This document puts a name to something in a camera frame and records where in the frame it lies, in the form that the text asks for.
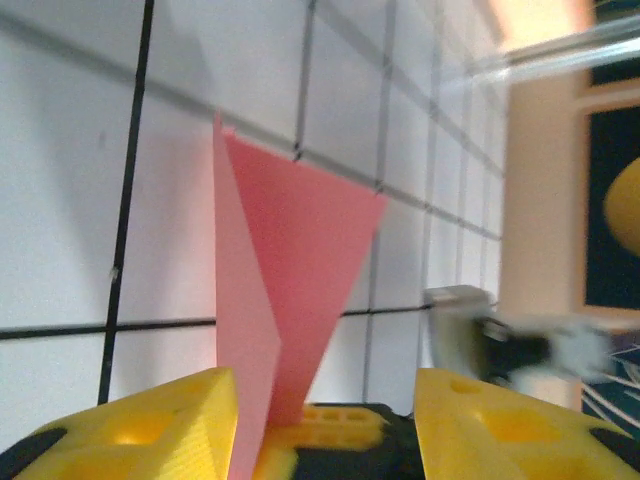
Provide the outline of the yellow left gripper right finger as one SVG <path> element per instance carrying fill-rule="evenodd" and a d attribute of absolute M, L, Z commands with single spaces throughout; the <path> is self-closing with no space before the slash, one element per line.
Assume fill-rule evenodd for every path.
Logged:
<path fill-rule="evenodd" d="M 416 373 L 428 479 L 636 479 L 639 444 L 606 421 L 448 370 Z"/>

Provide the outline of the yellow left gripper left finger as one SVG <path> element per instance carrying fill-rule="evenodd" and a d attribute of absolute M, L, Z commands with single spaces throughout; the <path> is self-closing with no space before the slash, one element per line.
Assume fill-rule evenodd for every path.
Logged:
<path fill-rule="evenodd" d="M 224 479 L 233 374 L 211 368 L 54 420 L 14 446 L 17 479 Z"/>

